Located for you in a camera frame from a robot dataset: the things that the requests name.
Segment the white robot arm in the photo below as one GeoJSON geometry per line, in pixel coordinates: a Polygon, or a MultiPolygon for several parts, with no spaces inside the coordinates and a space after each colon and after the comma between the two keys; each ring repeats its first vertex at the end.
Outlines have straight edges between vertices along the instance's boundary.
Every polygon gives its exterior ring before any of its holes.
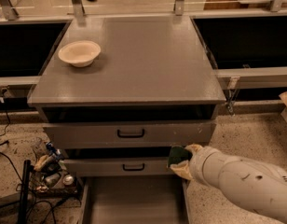
{"type": "Polygon", "coordinates": [[[287,224],[287,172],[213,147],[174,146],[168,167],[186,180],[219,189],[234,205],[287,224]]]}

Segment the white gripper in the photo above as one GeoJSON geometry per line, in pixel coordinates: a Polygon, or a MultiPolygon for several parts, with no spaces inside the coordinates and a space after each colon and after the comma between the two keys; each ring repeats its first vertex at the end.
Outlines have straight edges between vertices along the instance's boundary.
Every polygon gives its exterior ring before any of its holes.
{"type": "Polygon", "coordinates": [[[199,183],[218,183],[221,163],[218,161],[222,152],[213,147],[203,147],[199,144],[191,144],[185,149],[192,153],[190,161],[181,161],[172,164],[170,168],[183,179],[199,183]]]}

